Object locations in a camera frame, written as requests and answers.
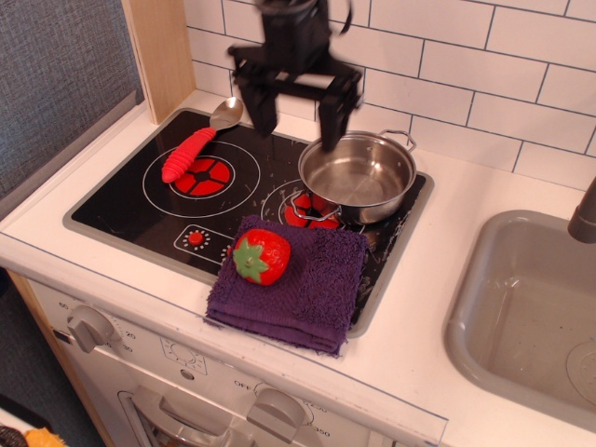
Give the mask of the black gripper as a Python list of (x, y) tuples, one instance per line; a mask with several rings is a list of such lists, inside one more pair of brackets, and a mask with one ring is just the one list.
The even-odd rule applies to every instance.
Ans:
[(359, 70), (330, 52), (327, 8), (261, 8), (264, 42), (231, 46), (234, 78), (255, 130), (263, 137), (278, 125), (278, 94), (320, 102), (322, 150), (345, 135), (351, 110), (360, 106)]

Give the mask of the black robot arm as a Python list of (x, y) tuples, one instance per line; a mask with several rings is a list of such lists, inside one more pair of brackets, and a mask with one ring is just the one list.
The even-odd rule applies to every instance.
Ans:
[(285, 94), (318, 102), (322, 149), (332, 151), (359, 107), (360, 70), (330, 52), (326, 1), (257, 1), (264, 43), (231, 46), (233, 77), (252, 124), (263, 136), (278, 124), (276, 98)]

